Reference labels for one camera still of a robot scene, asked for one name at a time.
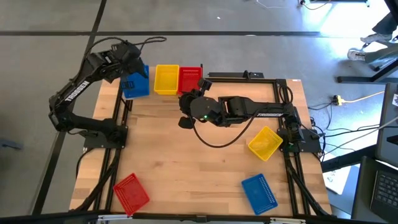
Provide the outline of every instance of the yellow basket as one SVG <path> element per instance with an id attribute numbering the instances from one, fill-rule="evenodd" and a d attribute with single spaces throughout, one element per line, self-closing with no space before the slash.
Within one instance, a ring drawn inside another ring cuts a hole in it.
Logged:
<path id="1" fill-rule="evenodd" d="M 157 65 L 154 90 L 160 95 L 176 95 L 178 89 L 178 65 Z"/>
<path id="2" fill-rule="evenodd" d="M 281 137 L 265 126 L 249 143 L 249 149 L 260 159 L 267 161 L 282 141 Z"/>

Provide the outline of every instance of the red basket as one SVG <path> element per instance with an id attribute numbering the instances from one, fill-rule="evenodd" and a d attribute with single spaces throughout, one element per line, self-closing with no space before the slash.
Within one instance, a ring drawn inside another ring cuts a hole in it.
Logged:
<path id="1" fill-rule="evenodd" d="M 118 199 L 128 216 L 131 216 L 149 202 L 147 192 L 144 190 L 134 173 L 113 186 L 113 191 L 116 196 L 118 196 Z"/>
<path id="2" fill-rule="evenodd" d="M 178 94 L 189 92 L 193 88 L 199 90 L 198 82 L 202 78 L 201 67 L 180 67 L 178 78 Z"/>

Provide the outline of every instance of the blue box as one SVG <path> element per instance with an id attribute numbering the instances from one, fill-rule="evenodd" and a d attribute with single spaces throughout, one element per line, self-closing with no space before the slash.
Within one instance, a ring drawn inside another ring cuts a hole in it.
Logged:
<path id="1" fill-rule="evenodd" d="M 149 77 L 149 66 L 145 65 L 145 73 Z M 128 75 L 124 80 L 121 79 L 121 87 L 126 99 L 148 96 L 149 95 L 149 78 L 143 77 L 139 73 Z"/>
<path id="2" fill-rule="evenodd" d="M 266 178 L 262 174 L 255 175 L 244 181 L 242 186 L 254 214 L 260 215 L 270 209 L 278 207 L 274 194 L 268 186 Z"/>

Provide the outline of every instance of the laptop keyboard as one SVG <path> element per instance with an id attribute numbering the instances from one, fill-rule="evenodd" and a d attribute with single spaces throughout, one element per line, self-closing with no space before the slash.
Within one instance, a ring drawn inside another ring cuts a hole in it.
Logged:
<path id="1" fill-rule="evenodd" d="M 376 199 L 398 209 L 398 180 L 384 174 L 377 177 Z"/>

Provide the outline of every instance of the plastic basket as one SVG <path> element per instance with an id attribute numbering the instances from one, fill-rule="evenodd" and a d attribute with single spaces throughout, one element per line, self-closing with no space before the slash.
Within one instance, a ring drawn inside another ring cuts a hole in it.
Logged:
<path id="1" fill-rule="evenodd" d="M 145 65 L 145 73 L 149 77 L 149 66 Z M 127 83 L 121 80 L 123 94 L 126 99 L 149 95 L 149 79 L 139 73 L 133 73 L 126 78 Z"/>
<path id="2" fill-rule="evenodd" d="M 255 175 L 244 181 L 242 186 L 246 197 L 249 199 L 254 214 L 260 215 L 270 209 L 278 207 L 274 194 L 262 174 Z"/>
<path id="3" fill-rule="evenodd" d="M 113 191 L 128 216 L 131 216 L 149 202 L 147 192 L 134 173 L 116 184 L 113 187 Z"/>
<path id="4" fill-rule="evenodd" d="M 249 143 L 249 149 L 263 161 L 268 160 L 282 144 L 283 139 L 265 126 Z"/>
<path id="5" fill-rule="evenodd" d="M 198 82 L 202 78 L 201 67 L 180 67 L 178 77 L 178 93 L 189 92 L 192 89 L 199 90 Z"/>
<path id="6" fill-rule="evenodd" d="M 178 65 L 156 66 L 154 90 L 160 95 L 176 95 L 178 90 Z"/>

